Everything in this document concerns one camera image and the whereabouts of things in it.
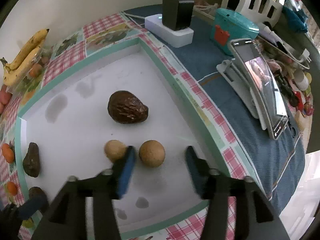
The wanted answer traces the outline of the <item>smartphone on stand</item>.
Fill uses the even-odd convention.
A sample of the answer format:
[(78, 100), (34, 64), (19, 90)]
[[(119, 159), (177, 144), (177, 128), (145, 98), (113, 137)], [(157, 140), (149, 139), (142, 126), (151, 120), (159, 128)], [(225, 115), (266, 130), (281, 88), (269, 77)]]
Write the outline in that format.
[(228, 42), (236, 67), (248, 81), (258, 115), (270, 138), (277, 140), (286, 129), (289, 117), (283, 97), (267, 61), (250, 38)]

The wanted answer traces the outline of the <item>brown kiwi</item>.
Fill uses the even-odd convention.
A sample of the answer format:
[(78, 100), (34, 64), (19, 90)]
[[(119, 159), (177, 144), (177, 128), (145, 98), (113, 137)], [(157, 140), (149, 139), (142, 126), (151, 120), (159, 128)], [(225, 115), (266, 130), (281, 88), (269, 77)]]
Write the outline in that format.
[(127, 146), (119, 140), (109, 140), (104, 146), (105, 155), (112, 163), (123, 158), (126, 150)]
[(156, 140), (145, 141), (139, 149), (139, 157), (147, 167), (159, 167), (165, 159), (165, 149)]

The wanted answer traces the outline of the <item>dark avocado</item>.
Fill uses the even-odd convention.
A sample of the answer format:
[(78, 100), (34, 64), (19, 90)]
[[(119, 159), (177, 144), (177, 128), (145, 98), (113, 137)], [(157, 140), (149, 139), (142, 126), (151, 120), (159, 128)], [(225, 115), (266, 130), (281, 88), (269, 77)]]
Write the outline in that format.
[(28, 196), (29, 198), (34, 198), (34, 197), (44, 197), (47, 199), (46, 193), (40, 188), (40, 187), (31, 187), (28, 191)]
[(149, 116), (148, 106), (126, 90), (118, 90), (110, 96), (107, 110), (109, 116), (120, 124), (137, 124)]
[(39, 147), (34, 142), (29, 144), (28, 151), (23, 159), (23, 169), (27, 175), (33, 178), (37, 178), (40, 174)]

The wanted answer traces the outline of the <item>white power strip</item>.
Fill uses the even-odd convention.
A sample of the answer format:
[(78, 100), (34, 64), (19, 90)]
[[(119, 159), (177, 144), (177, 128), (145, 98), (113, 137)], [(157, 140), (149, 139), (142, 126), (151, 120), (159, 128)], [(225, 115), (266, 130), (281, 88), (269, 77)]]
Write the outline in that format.
[(162, 14), (147, 16), (144, 19), (144, 27), (174, 48), (181, 48), (193, 41), (194, 31), (192, 29), (171, 30), (162, 23)]

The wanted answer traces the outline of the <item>tangerine inside container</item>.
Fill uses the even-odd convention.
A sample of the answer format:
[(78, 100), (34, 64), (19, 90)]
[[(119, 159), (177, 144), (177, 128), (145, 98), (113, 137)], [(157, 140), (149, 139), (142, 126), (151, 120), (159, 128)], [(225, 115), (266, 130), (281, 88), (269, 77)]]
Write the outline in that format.
[(38, 77), (41, 73), (42, 73), (42, 66), (38, 63), (36, 64), (33, 64), (30, 72), (29, 72), (29, 75), (30, 77), (33, 77), (33, 78), (36, 78)]

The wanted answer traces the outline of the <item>middle red apple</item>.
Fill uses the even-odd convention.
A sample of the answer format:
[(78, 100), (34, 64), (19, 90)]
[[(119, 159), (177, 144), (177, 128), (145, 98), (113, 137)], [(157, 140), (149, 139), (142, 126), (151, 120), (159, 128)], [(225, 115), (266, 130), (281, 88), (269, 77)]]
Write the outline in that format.
[(4, 107), (5, 107), (5, 106), (3, 105), (3, 103), (0, 102), (0, 114), (3, 113)]

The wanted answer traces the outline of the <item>dark avocado top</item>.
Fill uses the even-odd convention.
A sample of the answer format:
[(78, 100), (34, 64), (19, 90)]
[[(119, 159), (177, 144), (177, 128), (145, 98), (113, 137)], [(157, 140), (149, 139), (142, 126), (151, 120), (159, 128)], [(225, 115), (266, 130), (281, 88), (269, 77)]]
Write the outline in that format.
[(149, 116), (148, 106), (126, 90), (118, 90), (110, 96), (107, 110), (109, 116), (120, 124), (137, 124)]

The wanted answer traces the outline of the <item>pink checkered fruit tablecloth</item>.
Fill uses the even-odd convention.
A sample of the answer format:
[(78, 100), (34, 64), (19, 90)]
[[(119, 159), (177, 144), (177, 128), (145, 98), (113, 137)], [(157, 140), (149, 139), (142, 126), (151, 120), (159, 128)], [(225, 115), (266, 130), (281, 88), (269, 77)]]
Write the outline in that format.
[(125, 16), (105, 18), (102, 32), (83, 27), (54, 47), (45, 72), (1, 118), (1, 206), (23, 204), (37, 186), (53, 199), (68, 176), (111, 167), (104, 154), (116, 139), (135, 148), (157, 140), (165, 161), (136, 163), (129, 190), (116, 200), (124, 239), (198, 239), (206, 202), (194, 192), (184, 161), (193, 146), (227, 175), (235, 139), (222, 113), (176, 55)]

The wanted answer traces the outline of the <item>white tray teal rim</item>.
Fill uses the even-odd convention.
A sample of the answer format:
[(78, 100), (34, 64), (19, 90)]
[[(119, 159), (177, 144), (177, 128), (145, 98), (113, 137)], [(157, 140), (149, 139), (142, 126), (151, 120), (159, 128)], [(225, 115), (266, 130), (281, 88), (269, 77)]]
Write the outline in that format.
[[(18, 112), (15, 148), (22, 193), (38, 186), (52, 200), (69, 176), (91, 178), (112, 166), (104, 154), (112, 139), (140, 148), (157, 140), (165, 161), (157, 168), (136, 161), (129, 188), (114, 202), (121, 236), (148, 235), (178, 223), (207, 206), (195, 193), (185, 162), (193, 146), (211, 167), (229, 174), (214, 120), (204, 107), (205, 92), (194, 92), (166, 68), (140, 38), (115, 44), (76, 63), (40, 89)], [(149, 108), (137, 124), (120, 124), (108, 114), (110, 96), (126, 90)], [(23, 169), (29, 144), (39, 147), (40, 174)]]

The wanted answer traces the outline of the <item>clear plastic fruit container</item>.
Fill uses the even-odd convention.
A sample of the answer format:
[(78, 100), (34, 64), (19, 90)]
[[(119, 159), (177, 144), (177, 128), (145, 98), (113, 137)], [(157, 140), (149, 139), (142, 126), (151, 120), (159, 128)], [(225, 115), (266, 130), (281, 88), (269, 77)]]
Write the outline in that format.
[(5, 70), (4, 84), (7, 87), (6, 92), (14, 95), (22, 94), (31, 81), (42, 74), (51, 58), (52, 51), (52, 48), (48, 46), (37, 46), (17, 69)]

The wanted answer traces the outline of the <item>upper yellow banana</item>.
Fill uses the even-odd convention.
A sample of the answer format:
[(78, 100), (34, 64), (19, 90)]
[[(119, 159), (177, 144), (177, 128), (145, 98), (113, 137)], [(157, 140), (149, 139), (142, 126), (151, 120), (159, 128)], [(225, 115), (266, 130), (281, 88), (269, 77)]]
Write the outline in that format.
[(7, 64), (11, 70), (17, 69), (29, 53), (35, 49), (49, 33), (49, 29), (42, 29), (36, 32), (21, 48), (12, 63)]

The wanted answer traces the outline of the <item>green apple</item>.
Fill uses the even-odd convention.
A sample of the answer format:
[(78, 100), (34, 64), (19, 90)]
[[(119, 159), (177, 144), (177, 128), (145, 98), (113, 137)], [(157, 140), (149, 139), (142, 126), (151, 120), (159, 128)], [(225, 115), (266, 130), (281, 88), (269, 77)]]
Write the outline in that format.
[(27, 220), (23, 220), (22, 221), (22, 226), (25, 227), (25, 228), (28, 228), (28, 229), (33, 228), (34, 227), (33, 219), (30, 217)]

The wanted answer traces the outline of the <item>white phone stand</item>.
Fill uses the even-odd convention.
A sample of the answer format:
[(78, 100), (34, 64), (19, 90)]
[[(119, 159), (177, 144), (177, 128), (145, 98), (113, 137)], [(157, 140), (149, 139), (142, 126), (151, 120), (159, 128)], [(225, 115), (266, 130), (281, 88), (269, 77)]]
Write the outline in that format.
[(255, 97), (248, 80), (242, 71), (236, 67), (234, 61), (224, 60), (221, 64), (218, 64), (216, 68), (218, 72), (225, 78), (225, 80), (231, 85), (231, 87), (246, 105), (252, 116), (256, 119), (259, 119), (262, 130), (266, 130), (267, 126), (257, 98)]

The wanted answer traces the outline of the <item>lower yellow banana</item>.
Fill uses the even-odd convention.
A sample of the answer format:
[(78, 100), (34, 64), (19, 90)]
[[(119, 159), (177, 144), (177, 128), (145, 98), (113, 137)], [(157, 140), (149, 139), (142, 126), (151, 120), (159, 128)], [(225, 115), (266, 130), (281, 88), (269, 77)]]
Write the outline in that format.
[(6, 86), (13, 86), (19, 83), (25, 74), (31, 69), (35, 61), (39, 58), (42, 47), (43, 45), (39, 44), (35, 49), (33, 49), (15, 70), (9, 70), (9, 67), (6, 65), (7, 61), (2, 58), (1, 63), (3, 64), (4, 69), (3, 83)]

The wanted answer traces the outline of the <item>orange tangerine front pair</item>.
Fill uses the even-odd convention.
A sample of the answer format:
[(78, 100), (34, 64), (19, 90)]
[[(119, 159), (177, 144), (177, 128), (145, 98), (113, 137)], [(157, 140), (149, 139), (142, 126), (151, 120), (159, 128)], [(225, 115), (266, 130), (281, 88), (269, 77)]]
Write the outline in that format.
[(12, 164), (15, 161), (15, 154), (13, 150), (10, 148), (9, 144), (4, 143), (2, 145), (2, 155), (7, 163)]

